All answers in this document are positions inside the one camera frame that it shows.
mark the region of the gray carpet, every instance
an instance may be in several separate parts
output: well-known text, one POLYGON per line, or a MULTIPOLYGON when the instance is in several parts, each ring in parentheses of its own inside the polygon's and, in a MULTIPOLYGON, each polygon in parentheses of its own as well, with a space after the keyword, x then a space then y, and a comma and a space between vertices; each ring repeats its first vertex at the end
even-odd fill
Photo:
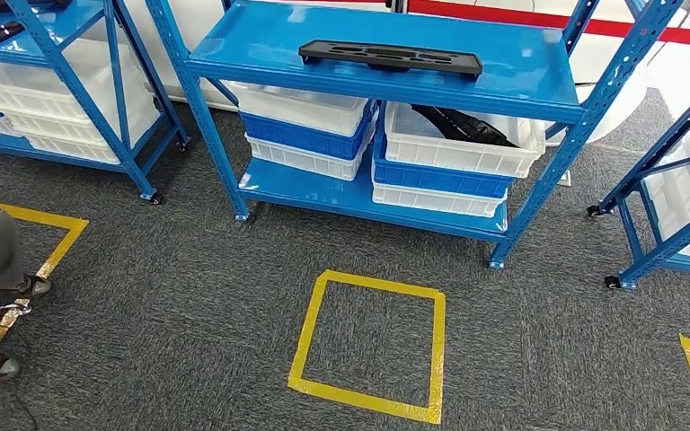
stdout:
MULTIPOLYGON (((584 217, 670 123, 658 93, 585 148, 573 187, 555 191, 502 271, 486 267, 486 244, 344 216, 259 205, 239 225, 178 110, 195 139, 155 166, 161 207, 118 174, 0 155, 0 202, 91 221, 53 274, 56 292, 4 342, 24 372, 0 384, 0 430, 32 429, 29 414, 40 430, 690 430, 678 342, 690 336, 690 275, 606 291, 602 278, 629 258, 623 230, 584 217), (442 425, 287 388, 327 268, 446 294, 442 425)), ((239 173, 242 124, 215 119, 239 173)), ((518 181, 511 201, 526 190, 518 181)), ((57 240, 23 229, 29 265, 57 240)), ((429 300, 332 285, 304 377, 425 403, 431 315, 429 300)))

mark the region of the caster wheel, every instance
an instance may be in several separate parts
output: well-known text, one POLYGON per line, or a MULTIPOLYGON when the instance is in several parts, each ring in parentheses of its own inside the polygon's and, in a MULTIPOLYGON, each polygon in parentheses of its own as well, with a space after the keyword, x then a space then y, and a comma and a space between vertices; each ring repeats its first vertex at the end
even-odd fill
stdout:
POLYGON ((180 152, 186 153, 189 150, 189 142, 191 142, 191 136, 186 136, 186 142, 176 142, 176 148, 178 148, 180 152))
POLYGON ((616 276, 605 277, 605 286, 608 289, 617 290, 621 288, 620 278, 616 276))
POLYGON ((149 203, 152 205, 162 205, 165 203, 165 196, 155 193, 152 195, 152 197, 149 199, 149 203))
POLYGON ((602 210, 599 208, 599 205, 592 205, 586 208, 586 213, 589 217, 597 217, 602 215, 602 210))

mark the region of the black item in bin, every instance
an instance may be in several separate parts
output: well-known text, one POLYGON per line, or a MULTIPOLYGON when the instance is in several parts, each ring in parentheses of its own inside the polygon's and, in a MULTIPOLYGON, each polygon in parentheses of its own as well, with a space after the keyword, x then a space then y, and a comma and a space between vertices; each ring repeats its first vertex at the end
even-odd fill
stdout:
POLYGON ((394 72, 405 72, 409 69, 457 72, 473 80, 482 73, 482 63, 475 54, 437 49, 312 40, 301 46, 297 53, 303 58, 304 64, 321 59, 347 60, 366 63, 373 69, 394 72))
POLYGON ((494 126, 458 110, 424 105, 411 108, 428 119, 446 139, 518 148, 494 126))

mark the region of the red stripe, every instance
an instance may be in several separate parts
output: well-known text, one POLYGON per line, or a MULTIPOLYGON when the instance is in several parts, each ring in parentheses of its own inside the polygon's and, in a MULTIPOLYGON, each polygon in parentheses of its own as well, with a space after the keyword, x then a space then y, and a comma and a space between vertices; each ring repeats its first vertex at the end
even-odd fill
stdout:
MULTIPOLYGON (((497 7, 472 6, 470 4, 438 2, 434 0, 411 0, 409 2, 409 12, 464 18, 466 20, 554 27, 557 29, 563 29, 569 19, 567 16, 549 13, 512 11, 497 7)), ((628 22, 591 20, 586 28, 586 33, 622 38, 625 37, 625 34, 630 29, 631 24, 628 22)), ((659 40, 690 45, 690 29, 667 28, 662 32, 659 40)))

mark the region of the black cable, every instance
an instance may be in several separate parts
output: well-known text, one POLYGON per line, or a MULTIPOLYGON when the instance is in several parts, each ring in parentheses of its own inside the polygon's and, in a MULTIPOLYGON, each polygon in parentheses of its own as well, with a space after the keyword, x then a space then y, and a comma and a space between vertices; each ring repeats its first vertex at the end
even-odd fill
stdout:
POLYGON ((16 392, 12 392, 12 395, 14 396, 14 399, 17 400, 17 404, 19 404, 20 407, 22 407, 22 411, 24 411, 25 414, 28 415, 28 418, 31 419, 31 422, 33 424, 32 431, 38 431, 38 422, 35 420, 35 417, 31 413, 30 409, 28 409, 28 405, 25 404, 25 402, 22 401, 19 396, 17 396, 16 392))
MULTIPOLYGON (((21 332, 17 331, 15 327, 12 327, 10 329, 10 331, 13 333, 16 333, 17 337, 19 337, 22 340, 22 343, 25 344, 25 350, 27 350, 26 357, 31 357, 33 355, 33 349, 32 349, 30 341, 28 341, 28 339, 25 338, 25 336, 21 332)), ((25 414, 28 415, 28 418, 31 419, 31 422, 33 424, 32 431, 38 431, 38 421, 36 420, 36 418, 31 413, 31 410, 28 409, 28 405, 25 403, 25 401, 20 399, 19 395, 17 395, 17 392, 12 392, 12 395, 14 396, 14 399, 17 400, 17 404, 19 404, 20 407, 22 408, 22 411, 24 411, 25 414)))

